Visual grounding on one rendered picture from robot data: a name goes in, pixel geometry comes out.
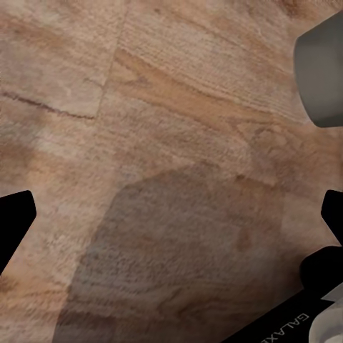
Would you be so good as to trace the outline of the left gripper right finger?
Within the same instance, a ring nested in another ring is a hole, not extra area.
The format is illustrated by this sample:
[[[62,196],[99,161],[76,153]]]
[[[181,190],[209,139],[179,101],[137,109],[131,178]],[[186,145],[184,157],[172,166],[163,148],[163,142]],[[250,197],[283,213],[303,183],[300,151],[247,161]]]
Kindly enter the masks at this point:
[[[326,192],[322,217],[343,247],[343,193],[335,190]]]

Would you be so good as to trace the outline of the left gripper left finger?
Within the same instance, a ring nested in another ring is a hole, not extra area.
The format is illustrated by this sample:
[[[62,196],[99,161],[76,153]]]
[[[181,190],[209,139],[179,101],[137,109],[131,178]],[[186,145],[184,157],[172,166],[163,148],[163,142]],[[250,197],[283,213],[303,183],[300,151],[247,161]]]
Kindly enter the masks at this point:
[[[36,218],[29,190],[0,198],[0,274]]]

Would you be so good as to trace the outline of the trash can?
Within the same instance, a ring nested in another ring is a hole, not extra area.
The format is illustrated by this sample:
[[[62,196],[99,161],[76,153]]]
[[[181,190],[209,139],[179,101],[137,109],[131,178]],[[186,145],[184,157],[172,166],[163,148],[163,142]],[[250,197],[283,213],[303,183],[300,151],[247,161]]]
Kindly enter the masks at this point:
[[[294,73],[312,123],[343,126],[343,10],[297,39]]]

